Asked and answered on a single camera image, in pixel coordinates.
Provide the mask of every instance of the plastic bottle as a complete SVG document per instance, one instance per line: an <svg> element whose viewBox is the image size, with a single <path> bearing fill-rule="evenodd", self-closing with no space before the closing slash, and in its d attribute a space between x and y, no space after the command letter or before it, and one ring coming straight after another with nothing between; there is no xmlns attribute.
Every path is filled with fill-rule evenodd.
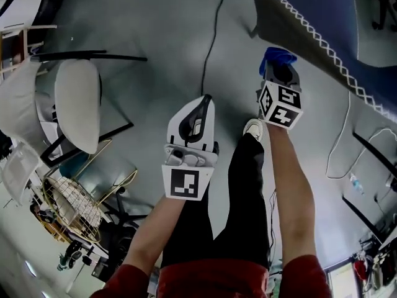
<svg viewBox="0 0 397 298"><path fill-rule="evenodd" d="M364 194L364 189L360 183L360 181L356 178L354 174L350 174L350 182L353 184L353 187L356 191L358 191L361 195Z"/></svg>

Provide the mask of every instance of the black pants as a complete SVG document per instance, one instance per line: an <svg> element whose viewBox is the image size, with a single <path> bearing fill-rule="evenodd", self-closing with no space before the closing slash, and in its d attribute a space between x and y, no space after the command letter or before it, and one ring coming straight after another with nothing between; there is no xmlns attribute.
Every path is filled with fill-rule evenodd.
<svg viewBox="0 0 397 298"><path fill-rule="evenodd" d="M163 251L161 267L205 258L234 258L269 268L263 161L262 145L245 134L229 167L230 211L225 229L213 239L207 188L201 201L186 201Z"/></svg>

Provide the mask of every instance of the red shirt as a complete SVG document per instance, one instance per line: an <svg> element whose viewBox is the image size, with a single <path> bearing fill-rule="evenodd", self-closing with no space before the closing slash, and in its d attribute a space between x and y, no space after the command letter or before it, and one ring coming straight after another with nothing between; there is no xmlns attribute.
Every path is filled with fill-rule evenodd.
<svg viewBox="0 0 397 298"><path fill-rule="evenodd" d="M161 270L159 298L265 298L268 272L243 260L201 260ZM131 265L121 265L105 287L91 298L146 298L149 277ZM280 298L332 297L317 257L305 255L284 267Z"/></svg>

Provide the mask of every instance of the person's left arm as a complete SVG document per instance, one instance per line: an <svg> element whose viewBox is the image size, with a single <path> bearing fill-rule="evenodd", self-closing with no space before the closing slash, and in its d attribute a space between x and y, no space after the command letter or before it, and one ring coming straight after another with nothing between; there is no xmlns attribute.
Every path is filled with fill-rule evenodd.
<svg viewBox="0 0 397 298"><path fill-rule="evenodd" d="M171 237L184 204L185 200L165 196L160 199L136 231L121 267L91 298L147 296L154 264Z"/></svg>

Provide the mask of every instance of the white shoe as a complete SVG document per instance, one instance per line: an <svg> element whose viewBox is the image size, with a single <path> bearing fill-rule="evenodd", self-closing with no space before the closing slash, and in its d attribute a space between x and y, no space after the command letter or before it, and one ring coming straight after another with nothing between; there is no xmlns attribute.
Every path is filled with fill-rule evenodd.
<svg viewBox="0 0 397 298"><path fill-rule="evenodd" d="M243 135L250 133L257 141L260 142L263 134L263 123L256 118L250 119L244 127Z"/></svg>

